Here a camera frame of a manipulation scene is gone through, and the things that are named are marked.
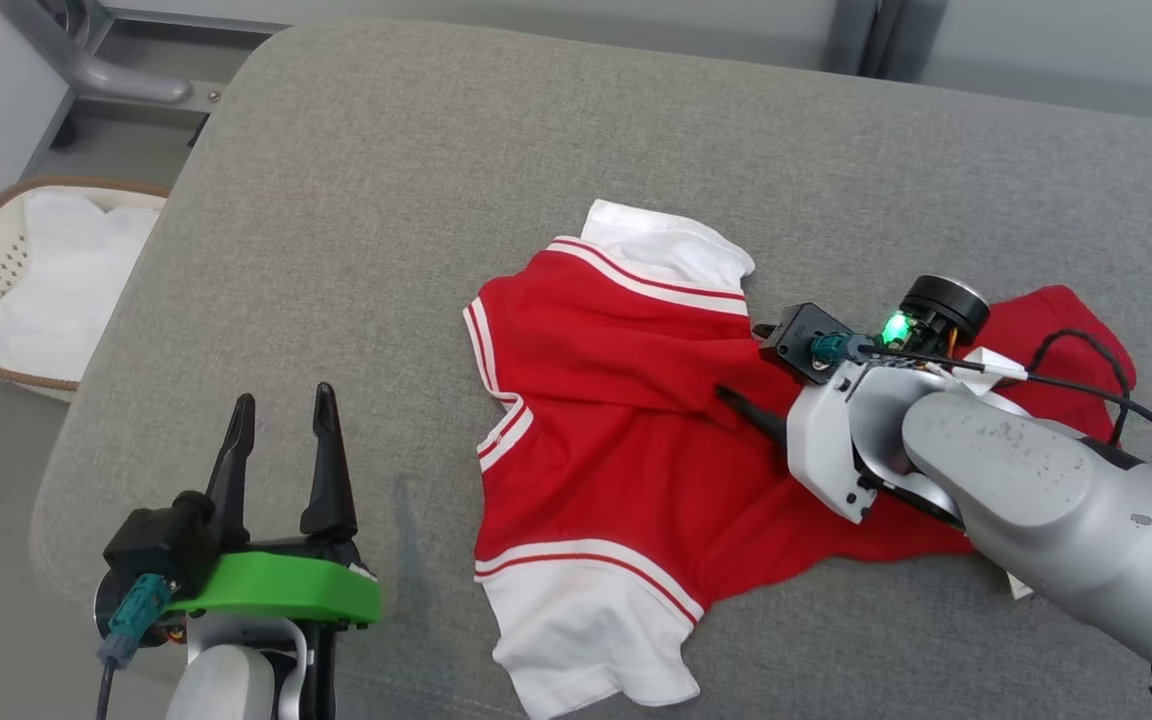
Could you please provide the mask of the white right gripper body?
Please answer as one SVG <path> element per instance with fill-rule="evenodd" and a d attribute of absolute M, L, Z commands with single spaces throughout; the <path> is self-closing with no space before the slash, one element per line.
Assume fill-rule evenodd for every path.
<path fill-rule="evenodd" d="M 920 275 L 874 334 L 846 327 L 814 304 L 786 311 L 786 367 L 801 384 L 786 416 L 786 461 L 827 509 L 867 520 L 890 493 L 956 526 L 957 506 L 905 454 L 902 420 L 916 401 L 963 392 L 952 351 L 986 327 L 990 304 L 973 288 Z"/>

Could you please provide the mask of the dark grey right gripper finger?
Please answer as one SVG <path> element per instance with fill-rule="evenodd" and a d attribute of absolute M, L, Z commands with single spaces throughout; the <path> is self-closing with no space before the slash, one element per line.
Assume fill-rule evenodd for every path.
<path fill-rule="evenodd" d="M 726 386 L 717 386 L 717 396 L 721 397 L 723 404 L 732 407 L 736 414 L 749 420 L 761 434 L 776 444 L 778 448 L 786 447 L 786 420 L 782 414 L 772 414 L 770 410 L 756 406 L 750 397 L 741 395 L 736 389 Z"/>

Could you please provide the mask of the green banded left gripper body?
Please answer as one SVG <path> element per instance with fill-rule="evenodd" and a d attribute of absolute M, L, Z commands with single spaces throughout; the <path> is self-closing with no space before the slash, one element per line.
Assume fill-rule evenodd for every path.
<path fill-rule="evenodd" d="M 353 539 L 251 544 L 220 555 L 200 591 L 166 606 L 168 616 L 200 612 L 370 626 L 381 619 L 381 588 Z"/>

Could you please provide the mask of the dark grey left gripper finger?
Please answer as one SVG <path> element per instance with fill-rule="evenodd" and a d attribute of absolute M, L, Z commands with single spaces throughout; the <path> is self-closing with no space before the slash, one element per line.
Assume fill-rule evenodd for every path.
<path fill-rule="evenodd" d="M 349 478 L 346 444 L 338 410 L 338 392 L 319 382 L 314 392 L 314 477 L 310 500 L 301 514 L 300 532 L 325 541 L 351 541 L 358 520 Z"/>
<path fill-rule="evenodd" d="M 220 546 L 247 546 L 250 532 L 244 528 L 247 461 L 255 442 L 256 404 L 251 393 L 237 397 L 227 433 L 212 468 L 206 495 L 214 505 L 209 532 Z"/>

